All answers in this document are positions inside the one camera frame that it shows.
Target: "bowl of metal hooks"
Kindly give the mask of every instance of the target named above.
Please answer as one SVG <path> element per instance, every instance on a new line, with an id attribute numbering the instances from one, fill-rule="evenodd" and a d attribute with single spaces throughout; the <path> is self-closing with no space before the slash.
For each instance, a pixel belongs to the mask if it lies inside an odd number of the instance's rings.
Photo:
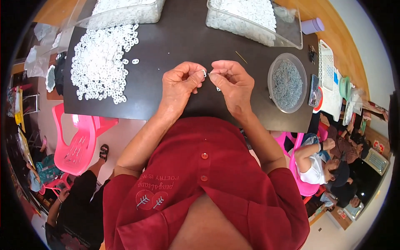
<path id="1" fill-rule="evenodd" d="M 268 72 L 270 98 L 284 113 L 293 113 L 303 104 L 307 94 L 306 71 L 300 60 L 290 54 L 280 54 Z"/>

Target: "striped shirt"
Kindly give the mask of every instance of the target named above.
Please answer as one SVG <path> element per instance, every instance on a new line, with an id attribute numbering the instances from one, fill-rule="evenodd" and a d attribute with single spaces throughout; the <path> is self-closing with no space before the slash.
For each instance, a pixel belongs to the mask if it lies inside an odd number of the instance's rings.
<path id="1" fill-rule="evenodd" d="M 352 163 L 358 158 L 356 148 L 351 145 L 350 142 L 338 135 L 338 131 L 335 127 L 330 126 L 328 128 L 328 138 L 335 141 L 335 147 L 330 150 L 330 153 L 340 158 L 342 153 L 345 152 L 345 161 Z"/>

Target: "purple cup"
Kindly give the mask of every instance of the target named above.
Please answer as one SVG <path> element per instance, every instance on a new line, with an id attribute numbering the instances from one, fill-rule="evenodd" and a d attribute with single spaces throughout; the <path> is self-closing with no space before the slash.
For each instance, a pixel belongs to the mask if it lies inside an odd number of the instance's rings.
<path id="1" fill-rule="evenodd" d="M 321 19 L 319 19 L 318 17 L 316 19 L 302 21 L 301 27 L 302 27 L 302 31 L 305 35 L 325 30 L 324 24 L 322 23 Z"/>

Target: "tabletop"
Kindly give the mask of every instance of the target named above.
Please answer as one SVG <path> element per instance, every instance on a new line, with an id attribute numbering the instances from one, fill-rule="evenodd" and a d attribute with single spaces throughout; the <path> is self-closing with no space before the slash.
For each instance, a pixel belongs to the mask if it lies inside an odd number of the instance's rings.
<path id="1" fill-rule="evenodd" d="M 114 118 L 148 120 L 158 109 L 162 96 L 162 75 L 176 65 L 191 61 L 203 65 L 208 72 L 216 60 L 238 61 L 255 80 L 251 95 L 252 110 L 267 130 L 307 132 L 312 115 L 307 91 L 302 106 L 292 114 L 281 112 L 269 98 L 267 76 L 270 65 L 282 53 L 292 53 L 303 63 L 307 81 L 318 75 L 318 61 L 312 64 L 308 45 L 318 46 L 316 34 L 303 35 L 303 49 L 288 47 L 266 47 L 223 30 L 206 26 L 208 8 L 206 0 L 168 0 L 165 2 L 160 21 L 155 24 L 140 24 L 139 44 L 124 58 L 140 59 L 136 65 L 129 63 L 124 95 L 128 101 L 115 105 L 112 98 L 78 100 L 77 87 L 71 82 L 71 58 L 74 46 L 86 29 L 75 27 L 71 37 L 64 70 L 64 109 L 68 114 L 82 114 Z M 247 64 L 236 54 L 237 51 Z M 226 108 L 222 92 L 218 92 L 209 78 L 192 94 L 182 117 L 213 116 L 238 126 Z"/>

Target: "green basket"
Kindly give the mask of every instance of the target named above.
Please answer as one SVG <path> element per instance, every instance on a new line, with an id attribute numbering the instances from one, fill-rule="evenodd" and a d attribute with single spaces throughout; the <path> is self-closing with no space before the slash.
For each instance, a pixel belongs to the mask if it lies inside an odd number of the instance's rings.
<path id="1" fill-rule="evenodd" d="M 351 91 L 350 78 L 348 76 L 343 77 L 342 79 L 340 79 L 339 83 L 340 96 L 343 97 L 346 101 L 348 101 L 350 99 L 350 91 Z"/>

